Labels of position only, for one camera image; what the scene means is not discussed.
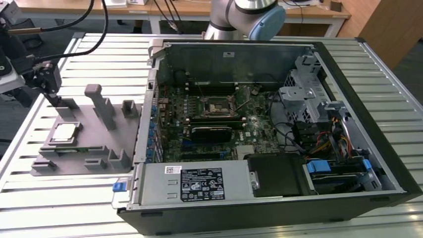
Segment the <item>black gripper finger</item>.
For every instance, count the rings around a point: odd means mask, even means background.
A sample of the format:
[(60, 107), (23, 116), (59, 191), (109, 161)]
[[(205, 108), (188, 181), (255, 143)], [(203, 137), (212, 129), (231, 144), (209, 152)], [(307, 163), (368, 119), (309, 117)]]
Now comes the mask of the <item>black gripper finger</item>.
[(63, 106), (63, 99), (57, 95), (61, 87), (60, 69), (52, 61), (44, 61), (35, 70), (35, 88), (53, 107)]

